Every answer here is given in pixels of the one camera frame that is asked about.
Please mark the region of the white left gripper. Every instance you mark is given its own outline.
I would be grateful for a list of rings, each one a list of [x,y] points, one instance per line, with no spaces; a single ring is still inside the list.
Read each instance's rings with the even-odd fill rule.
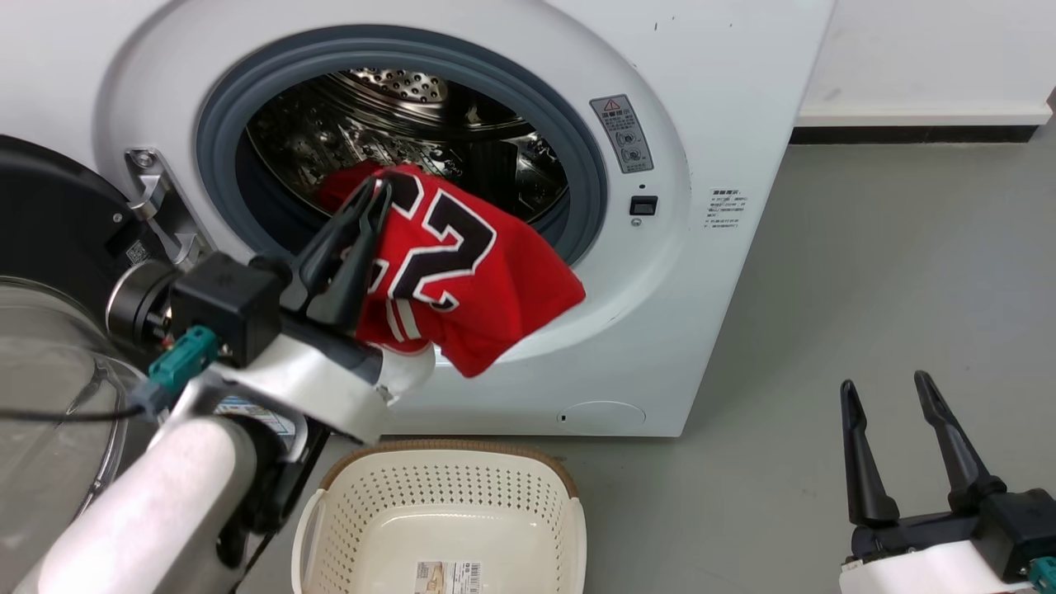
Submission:
[[[369,177],[295,256],[291,312],[333,331],[356,330],[392,196],[391,181]],[[393,406],[435,368],[434,347],[403,353],[288,323],[245,367],[215,361],[209,372],[257,405],[373,445],[391,431]]]

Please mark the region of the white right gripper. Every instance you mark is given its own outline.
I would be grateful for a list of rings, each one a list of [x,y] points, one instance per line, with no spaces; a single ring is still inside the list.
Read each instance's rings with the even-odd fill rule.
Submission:
[[[1006,482],[982,462],[932,376],[913,375],[925,421],[935,430],[950,491],[944,514],[900,516],[870,448],[856,385],[841,383],[847,508],[855,527],[841,567],[841,593],[1032,592],[1032,544],[980,507]]]

